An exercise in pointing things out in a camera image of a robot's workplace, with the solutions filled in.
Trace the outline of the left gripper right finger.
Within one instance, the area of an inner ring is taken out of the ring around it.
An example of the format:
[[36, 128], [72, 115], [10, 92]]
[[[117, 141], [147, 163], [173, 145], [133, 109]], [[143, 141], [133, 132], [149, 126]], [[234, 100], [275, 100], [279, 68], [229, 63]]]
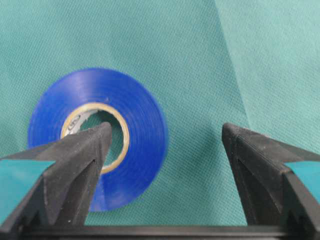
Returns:
[[318, 240], [320, 202], [294, 166], [318, 164], [319, 154], [228, 122], [221, 139], [248, 225], [287, 227]]

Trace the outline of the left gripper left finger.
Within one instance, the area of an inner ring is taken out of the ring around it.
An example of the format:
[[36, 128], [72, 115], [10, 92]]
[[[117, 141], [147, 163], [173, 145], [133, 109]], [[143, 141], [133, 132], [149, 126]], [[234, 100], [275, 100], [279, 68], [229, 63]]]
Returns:
[[112, 142], [108, 122], [0, 160], [0, 237], [81, 226]]

